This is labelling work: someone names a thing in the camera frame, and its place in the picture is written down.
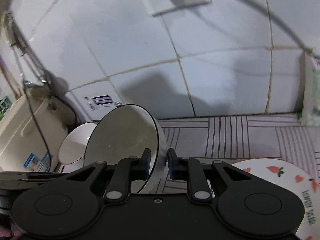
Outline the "large white ribbed bowl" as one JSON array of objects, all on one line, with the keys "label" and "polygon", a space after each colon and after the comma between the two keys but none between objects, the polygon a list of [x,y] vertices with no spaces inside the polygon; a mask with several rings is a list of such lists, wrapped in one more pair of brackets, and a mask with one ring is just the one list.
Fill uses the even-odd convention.
[{"label": "large white ribbed bowl", "polygon": [[116,165],[121,159],[141,157],[151,150],[149,177],[132,182],[132,193],[150,193],[163,176],[167,162],[167,140],[157,120],[143,107],[129,104],[106,114],[88,140],[84,165],[103,160]]}]

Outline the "medium white ribbed bowl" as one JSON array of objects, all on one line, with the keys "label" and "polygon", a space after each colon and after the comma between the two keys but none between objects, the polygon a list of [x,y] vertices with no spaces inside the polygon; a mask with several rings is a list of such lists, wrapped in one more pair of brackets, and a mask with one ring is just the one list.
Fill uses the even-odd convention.
[{"label": "medium white ribbed bowl", "polygon": [[93,122],[87,122],[65,137],[58,151],[61,164],[71,165],[84,157],[86,146],[96,126]]}]

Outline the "pink rabbit print plate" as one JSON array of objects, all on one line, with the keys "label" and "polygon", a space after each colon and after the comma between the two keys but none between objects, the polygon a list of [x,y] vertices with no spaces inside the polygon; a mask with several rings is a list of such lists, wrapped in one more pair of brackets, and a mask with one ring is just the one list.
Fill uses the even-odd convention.
[{"label": "pink rabbit print plate", "polygon": [[278,188],[274,195],[281,201],[280,211],[288,215],[276,216],[276,226],[284,228],[303,216],[297,238],[319,239],[319,185],[307,172],[286,161],[266,158],[244,160],[233,166]]}]

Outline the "striped table mat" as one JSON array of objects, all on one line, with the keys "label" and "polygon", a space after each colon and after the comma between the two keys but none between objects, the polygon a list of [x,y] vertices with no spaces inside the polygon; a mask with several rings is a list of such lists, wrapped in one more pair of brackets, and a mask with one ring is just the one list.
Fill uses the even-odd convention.
[{"label": "striped table mat", "polygon": [[221,160],[294,192],[319,192],[319,128],[302,126],[295,114],[158,123],[180,157]]}]

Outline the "cream rice cooker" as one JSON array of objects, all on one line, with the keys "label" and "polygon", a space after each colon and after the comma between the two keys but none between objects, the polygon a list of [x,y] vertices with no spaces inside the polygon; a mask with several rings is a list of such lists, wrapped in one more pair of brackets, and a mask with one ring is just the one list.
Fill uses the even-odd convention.
[{"label": "cream rice cooker", "polygon": [[68,135],[48,100],[20,97],[1,120],[1,171],[55,170],[58,151]]}]

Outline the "white salt bag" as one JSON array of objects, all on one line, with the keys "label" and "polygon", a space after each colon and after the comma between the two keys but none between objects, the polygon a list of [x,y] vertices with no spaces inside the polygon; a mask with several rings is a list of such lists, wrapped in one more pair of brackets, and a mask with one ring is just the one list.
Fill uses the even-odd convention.
[{"label": "white salt bag", "polygon": [[319,55],[305,58],[304,99],[298,120],[303,126],[319,127]]}]

